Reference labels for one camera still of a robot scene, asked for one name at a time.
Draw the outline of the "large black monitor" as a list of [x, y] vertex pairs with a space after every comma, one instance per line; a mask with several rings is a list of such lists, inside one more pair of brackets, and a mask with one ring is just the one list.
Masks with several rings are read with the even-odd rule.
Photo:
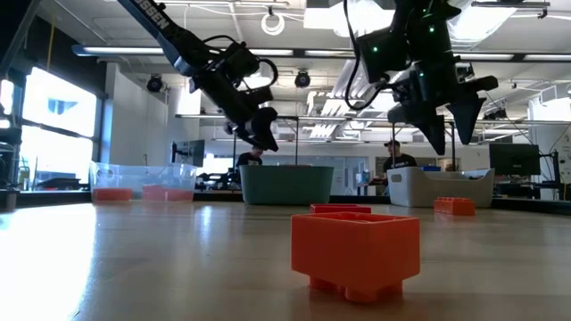
[[536, 176], [541, 174], [540, 151], [535, 144], [489, 144], [490, 167], [496, 175]]

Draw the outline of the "small orange block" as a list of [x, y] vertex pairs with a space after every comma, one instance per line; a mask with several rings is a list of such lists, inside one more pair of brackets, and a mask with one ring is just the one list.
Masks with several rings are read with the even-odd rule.
[[359, 303], [402, 293], [420, 272], [417, 218], [359, 212], [291, 217], [291, 268], [309, 287]]

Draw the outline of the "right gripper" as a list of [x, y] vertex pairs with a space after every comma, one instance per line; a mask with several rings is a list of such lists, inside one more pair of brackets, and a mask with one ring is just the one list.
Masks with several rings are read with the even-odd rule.
[[445, 154], [444, 116], [437, 115], [434, 109], [405, 104], [443, 104], [450, 100], [450, 91], [456, 87], [447, 109], [453, 115], [460, 141], [467, 145], [485, 101], [478, 92], [498, 87], [494, 76], [458, 84], [458, 61], [458, 56], [444, 55], [413, 62], [408, 76], [394, 84], [394, 100], [402, 105], [387, 113], [390, 123], [405, 123], [419, 129], [438, 155]]

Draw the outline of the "white plastic bin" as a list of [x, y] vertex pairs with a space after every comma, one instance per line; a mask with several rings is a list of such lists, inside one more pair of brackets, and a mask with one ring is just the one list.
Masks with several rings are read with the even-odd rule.
[[387, 172], [392, 205], [428, 208], [439, 197], [468, 198], [477, 208], [492, 205], [494, 169], [456, 172], [407, 167]]

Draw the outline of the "teal plastic bin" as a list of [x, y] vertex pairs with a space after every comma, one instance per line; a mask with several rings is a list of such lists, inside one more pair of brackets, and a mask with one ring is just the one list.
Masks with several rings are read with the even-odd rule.
[[249, 205], [329, 202], [333, 167], [243, 165], [239, 171], [243, 199]]

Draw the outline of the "bright window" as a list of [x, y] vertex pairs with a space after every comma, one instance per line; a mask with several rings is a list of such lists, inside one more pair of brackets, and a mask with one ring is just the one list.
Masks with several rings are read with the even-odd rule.
[[40, 68], [0, 80], [0, 128], [16, 128], [15, 165], [24, 191], [85, 189], [94, 157], [98, 97]]

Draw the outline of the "long ceiling light bar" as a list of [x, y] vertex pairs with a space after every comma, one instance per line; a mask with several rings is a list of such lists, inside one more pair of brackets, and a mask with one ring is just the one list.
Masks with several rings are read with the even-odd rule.
[[[160, 47], [143, 46], [94, 46], [74, 45], [72, 52], [77, 56], [163, 56]], [[298, 59], [352, 59], [349, 49], [270, 49], [253, 48], [251, 52], [260, 57]], [[492, 53], [465, 52], [453, 53], [465, 62], [514, 62], [514, 63], [571, 63], [571, 53]]]

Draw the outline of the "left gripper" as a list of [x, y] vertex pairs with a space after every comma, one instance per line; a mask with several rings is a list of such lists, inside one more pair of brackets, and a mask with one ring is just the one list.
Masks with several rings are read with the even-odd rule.
[[235, 84], [216, 71], [203, 71], [191, 77], [191, 89], [201, 90], [226, 118], [226, 132], [243, 141], [267, 151], [278, 151], [277, 142], [271, 131], [271, 124], [277, 119], [277, 112], [271, 107], [261, 107], [273, 99], [269, 86], [238, 90]]

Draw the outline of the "clear plastic bin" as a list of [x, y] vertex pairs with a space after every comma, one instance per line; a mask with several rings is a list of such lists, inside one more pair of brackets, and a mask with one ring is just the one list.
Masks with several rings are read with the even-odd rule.
[[90, 164], [90, 190], [96, 188], [130, 188], [135, 201], [142, 199], [144, 185], [162, 185], [167, 188], [194, 192], [197, 168], [181, 163], [166, 166], [127, 166], [92, 162]]

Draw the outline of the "person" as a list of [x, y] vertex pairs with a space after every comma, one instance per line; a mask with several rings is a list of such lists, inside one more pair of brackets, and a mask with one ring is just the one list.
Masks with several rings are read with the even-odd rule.
[[263, 154], [263, 150], [260, 147], [253, 146], [249, 152], [244, 152], [239, 155], [236, 167], [239, 169], [241, 166], [254, 166], [254, 165], [261, 165], [262, 159], [261, 155]]
[[391, 140], [385, 143], [385, 147], [389, 152], [389, 157], [383, 165], [384, 174], [386, 174], [389, 169], [416, 167], [418, 165], [413, 156], [401, 152], [401, 144], [398, 141]]

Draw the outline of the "black metal frame rig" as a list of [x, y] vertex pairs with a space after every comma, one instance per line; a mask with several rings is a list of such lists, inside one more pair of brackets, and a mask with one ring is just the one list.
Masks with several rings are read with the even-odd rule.
[[[297, 157], [299, 144], [370, 144], [370, 140], [362, 140], [360, 134], [372, 131], [372, 125], [380, 124], [381, 129], [392, 130], [392, 140], [396, 140], [396, 128], [416, 128], [405, 123], [392, 124], [388, 118], [352, 118], [352, 117], [325, 117], [325, 116], [287, 116], [277, 115], [276, 120], [283, 120], [285, 123], [292, 121], [295, 124], [292, 136], [287, 138], [275, 138], [278, 143], [295, 144], [295, 154]], [[444, 117], [444, 133], [450, 136], [451, 140], [456, 138], [457, 131], [452, 118]], [[253, 141], [244, 141], [253, 146]]]

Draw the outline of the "black aluminium table frame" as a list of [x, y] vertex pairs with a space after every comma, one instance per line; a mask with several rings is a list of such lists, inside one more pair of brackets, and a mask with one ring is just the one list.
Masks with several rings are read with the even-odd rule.
[[[129, 201], [135, 201], [135, 194]], [[194, 193], [192, 201], [199, 202], [241, 202], [240, 193]], [[66, 205], [92, 202], [92, 192], [88, 191], [40, 191], [20, 192], [17, 208]], [[494, 210], [514, 210], [571, 217], [570, 201], [542, 201], [530, 199], [494, 198], [491, 208]]]

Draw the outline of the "small black monitor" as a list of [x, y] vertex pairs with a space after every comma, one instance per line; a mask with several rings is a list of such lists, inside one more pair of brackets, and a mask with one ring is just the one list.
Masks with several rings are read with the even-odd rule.
[[172, 163], [185, 163], [201, 168], [203, 166], [204, 152], [204, 140], [173, 142], [170, 160]]

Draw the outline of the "small red block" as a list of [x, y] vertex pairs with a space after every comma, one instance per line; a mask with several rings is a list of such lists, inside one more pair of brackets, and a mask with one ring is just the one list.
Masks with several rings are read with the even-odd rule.
[[310, 213], [335, 213], [335, 212], [353, 212], [353, 213], [365, 213], [371, 214], [372, 209], [367, 206], [361, 206], [359, 204], [347, 204], [347, 203], [321, 203], [321, 204], [311, 204]]

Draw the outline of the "black equipment rack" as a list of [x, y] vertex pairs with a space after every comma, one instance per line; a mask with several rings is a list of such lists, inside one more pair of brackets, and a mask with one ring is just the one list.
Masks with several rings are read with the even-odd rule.
[[0, 128], [0, 213], [13, 211], [19, 191], [17, 174], [20, 128]]

